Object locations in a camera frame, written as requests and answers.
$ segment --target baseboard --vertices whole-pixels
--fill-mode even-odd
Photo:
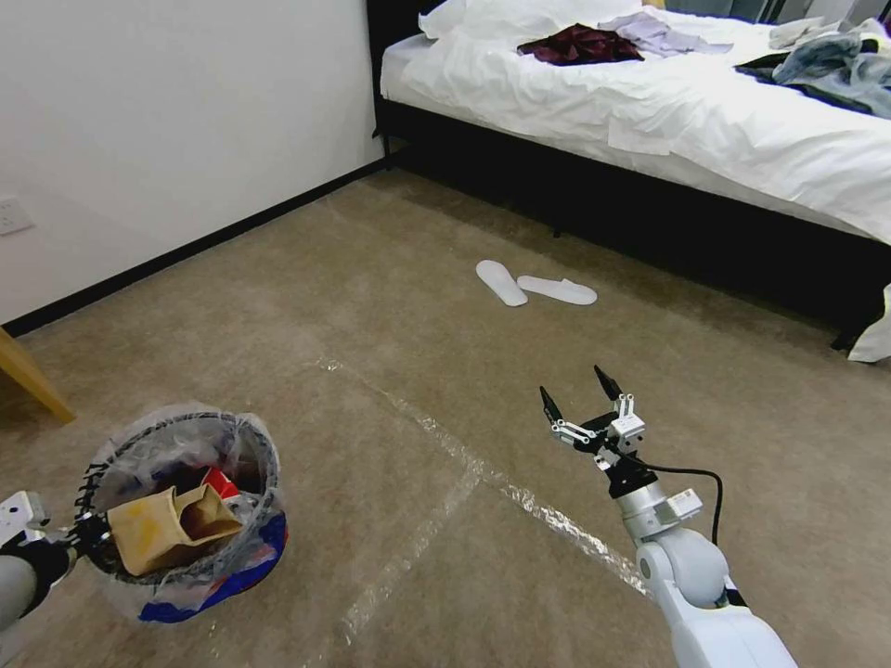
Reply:
[[[339,176],[332,181],[328,181],[326,184],[322,184],[312,190],[307,190],[302,195],[286,199],[275,206],[271,206],[264,211],[248,216],[237,223],[216,230],[206,237],[190,241],[185,246],[180,246],[177,249],[165,252],[163,255],[139,264],[132,269],[127,269],[116,276],[99,281],[89,288],[78,290],[68,297],[63,297],[62,299],[43,306],[36,311],[31,311],[28,314],[10,320],[3,325],[3,328],[14,337],[38,329],[43,325],[59,320],[61,317],[72,314],[93,302],[98,302],[100,299],[108,297],[129,285],[133,285],[143,278],[148,278],[152,274],[160,272],[162,269],[166,269],[169,266],[182,262],[183,260],[186,260],[193,255],[197,255],[202,251],[206,251],[224,241],[229,241],[255,227],[265,225],[269,221],[275,220],[285,213],[292,212],[294,209],[299,209],[316,199],[323,198],[334,190],[368,176],[371,173],[375,173],[378,170],[383,169],[383,167],[384,159],[374,161],[364,167],[359,167],[359,169],[346,173],[343,176]]]

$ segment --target dark red cloth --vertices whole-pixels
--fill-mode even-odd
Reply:
[[[576,23],[544,39],[519,45],[522,54],[532,54],[551,65],[587,65],[598,62],[643,60],[625,37]]]

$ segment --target wall socket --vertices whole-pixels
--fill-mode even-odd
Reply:
[[[0,236],[33,227],[31,216],[21,208],[15,198],[0,199]]]

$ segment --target gray clothing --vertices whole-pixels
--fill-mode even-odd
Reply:
[[[800,46],[826,32],[837,32],[840,25],[841,21],[823,25],[823,17],[789,21],[770,29],[768,46],[776,49]]]
[[[638,12],[600,24],[601,30],[618,32],[642,51],[650,51],[660,56],[698,51],[700,53],[727,53],[733,45],[713,45],[697,35],[688,35],[673,30],[659,19]]]
[[[851,102],[891,119],[891,58],[861,50],[854,33],[817,37],[789,54],[773,71],[773,81],[806,86],[824,99]]]

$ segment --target brown paper bag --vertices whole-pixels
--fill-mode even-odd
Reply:
[[[207,544],[237,533],[241,523],[209,485],[174,488],[109,510],[109,526],[131,575],[188,564]]]

